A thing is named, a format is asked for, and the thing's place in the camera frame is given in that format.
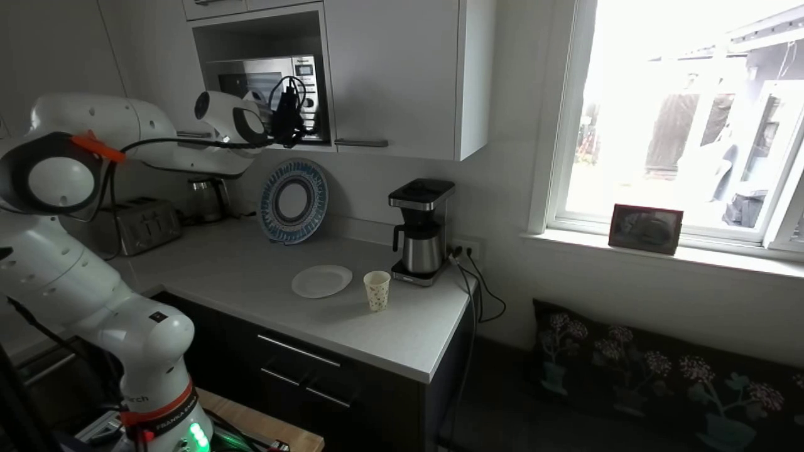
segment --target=power outlet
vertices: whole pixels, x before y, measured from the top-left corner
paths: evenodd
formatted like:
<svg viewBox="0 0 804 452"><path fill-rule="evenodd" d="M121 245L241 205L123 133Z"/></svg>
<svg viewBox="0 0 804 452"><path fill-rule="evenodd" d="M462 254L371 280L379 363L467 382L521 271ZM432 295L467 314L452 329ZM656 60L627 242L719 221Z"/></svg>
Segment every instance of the power outlet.
<svg viewBox="0 0 804 452"><path fill-rule="evenodd" d="M467 269L474 269L474 264L471 264L471 258L467 258L467 256L474 256L474 261L484 269L484 256L486 256L484 237L476 237L476 235L452 235L452 237L448 241L448 254L450 254L450 250L457 250L457 248L461 248L461 254L452 254L452 256L457 256L461 264L465 264Z"/></svg>

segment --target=paper cup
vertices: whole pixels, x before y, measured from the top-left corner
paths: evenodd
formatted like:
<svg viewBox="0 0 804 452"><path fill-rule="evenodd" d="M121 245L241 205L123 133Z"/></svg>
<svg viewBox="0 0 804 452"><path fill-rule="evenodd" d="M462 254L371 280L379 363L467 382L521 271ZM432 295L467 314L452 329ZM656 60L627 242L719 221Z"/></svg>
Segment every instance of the paper cup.
<svg viewBox="0 0 804 452"><path fill-rule="evenodd" d="M382 310L387 307L392 273L371 271L371 273L362 275L362 283L367 286L371 310Z"/></svg>

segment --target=plate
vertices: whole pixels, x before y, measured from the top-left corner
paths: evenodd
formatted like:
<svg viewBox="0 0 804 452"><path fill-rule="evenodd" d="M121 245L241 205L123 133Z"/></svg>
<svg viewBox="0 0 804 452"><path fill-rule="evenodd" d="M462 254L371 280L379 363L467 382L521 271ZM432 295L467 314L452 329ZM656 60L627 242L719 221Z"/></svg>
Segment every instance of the plate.
<svg viewBox="0 0 804 452"><path fill-rule="evenodd" d="M270 241L303 242L319 230L330 205L324 171L305 157L279 163L260 200L260 222Z"/></svg>
<svg viewBox="0 0 804 452"><path fill-rule="evenodd" d="M348 289L352 271L348 265L310 265L293 278L293 289L303 299L324 299Z"/></svg>

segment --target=white countertop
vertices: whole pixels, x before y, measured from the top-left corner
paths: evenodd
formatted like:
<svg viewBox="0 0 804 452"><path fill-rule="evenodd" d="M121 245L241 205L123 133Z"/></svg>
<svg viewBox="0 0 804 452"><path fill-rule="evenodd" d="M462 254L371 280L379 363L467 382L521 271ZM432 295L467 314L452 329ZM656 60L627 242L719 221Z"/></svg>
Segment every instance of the white countertop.
<svg viewBox="0 0 804 452"><path fill-rule="evenodd" d="M471 295L461 273L448 269L427 289L392 280L387 308L372 314L362 273L396 261L391 245L350 237L271 242L257 217L240 217L188 229L183 237L118 258L116 265L142 293L172 290L350 359L432 382ZM317 264L352 269L352 283L330 299L298 295L294 273Z"/></svg>

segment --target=floor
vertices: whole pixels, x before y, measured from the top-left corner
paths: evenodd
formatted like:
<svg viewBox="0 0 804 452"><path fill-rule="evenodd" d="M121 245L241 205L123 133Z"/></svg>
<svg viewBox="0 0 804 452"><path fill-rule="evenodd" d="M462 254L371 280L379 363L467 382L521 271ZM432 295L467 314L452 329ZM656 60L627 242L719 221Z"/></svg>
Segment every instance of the floor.
<svg viewBox="0 0 804 452"><path fill-rule="evenodd" d="M538 399L523 352L476 338L471 376L440 452L701 452L632 420Z"/></svg>

